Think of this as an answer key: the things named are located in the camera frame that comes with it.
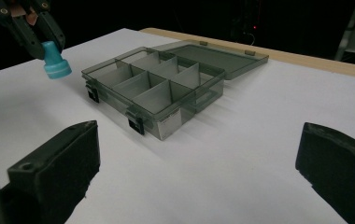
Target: mounting screw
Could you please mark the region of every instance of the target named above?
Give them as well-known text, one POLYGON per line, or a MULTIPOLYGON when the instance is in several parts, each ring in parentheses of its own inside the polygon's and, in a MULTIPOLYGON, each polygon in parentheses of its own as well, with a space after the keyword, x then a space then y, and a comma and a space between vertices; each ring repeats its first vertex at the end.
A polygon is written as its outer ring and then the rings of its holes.
POLYGON ((3 14, 8 14, 8 10, 5 8, 0 9, 0 12, 3 14))

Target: transparent plastic box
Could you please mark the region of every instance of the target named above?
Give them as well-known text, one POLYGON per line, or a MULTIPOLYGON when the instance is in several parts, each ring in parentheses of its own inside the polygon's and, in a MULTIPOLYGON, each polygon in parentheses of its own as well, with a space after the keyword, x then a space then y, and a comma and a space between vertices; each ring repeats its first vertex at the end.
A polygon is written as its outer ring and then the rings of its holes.
POLYGON ((82 71, 90 98, 117 109, 138 133, 151 133, 160 140, 220 98, 224 79, 268 59, 267 55, 218 51, 191 41, 160 48, 133 49, 82 71))

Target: white table surface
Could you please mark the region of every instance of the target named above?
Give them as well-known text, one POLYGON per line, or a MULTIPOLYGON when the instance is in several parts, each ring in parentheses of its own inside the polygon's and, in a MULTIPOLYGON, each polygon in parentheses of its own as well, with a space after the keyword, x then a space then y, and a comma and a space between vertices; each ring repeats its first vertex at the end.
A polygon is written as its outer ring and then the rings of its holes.
POLYGON ((164 141, 88 97, 81 70, 175 41, 121 29, 65 49, 68 77, 48 79, 40 60, 1 70, 0 188, 9 166, 96 119, 100 172, 67 223, 345 223, 294 164, 305 122, 355 138, 355 77, 269 60, 164 141))

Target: blue cap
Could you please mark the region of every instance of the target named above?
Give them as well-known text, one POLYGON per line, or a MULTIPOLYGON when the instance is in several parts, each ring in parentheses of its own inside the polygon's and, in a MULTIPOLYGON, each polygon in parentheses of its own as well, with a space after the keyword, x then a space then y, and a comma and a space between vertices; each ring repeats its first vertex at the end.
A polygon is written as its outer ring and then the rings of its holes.
POLYGON ((44 70, 50 79, 65 77, 72 73, 69 63, 62 58, 53 41, 43 42, 42 45, 45 50, 44 61, 46 62, 44 70))

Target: blue bottle cap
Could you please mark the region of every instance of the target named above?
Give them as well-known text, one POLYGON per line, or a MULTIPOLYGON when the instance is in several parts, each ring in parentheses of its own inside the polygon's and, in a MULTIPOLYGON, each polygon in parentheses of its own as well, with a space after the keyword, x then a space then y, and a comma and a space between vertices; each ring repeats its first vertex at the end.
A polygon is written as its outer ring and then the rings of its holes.
POLYGON ((62 58, 53 41, 43 42, 42 45, 45 50, 44 61, 46 62, 44 70, 50 79, 65 77, 72 73, 69 63, 62 58))

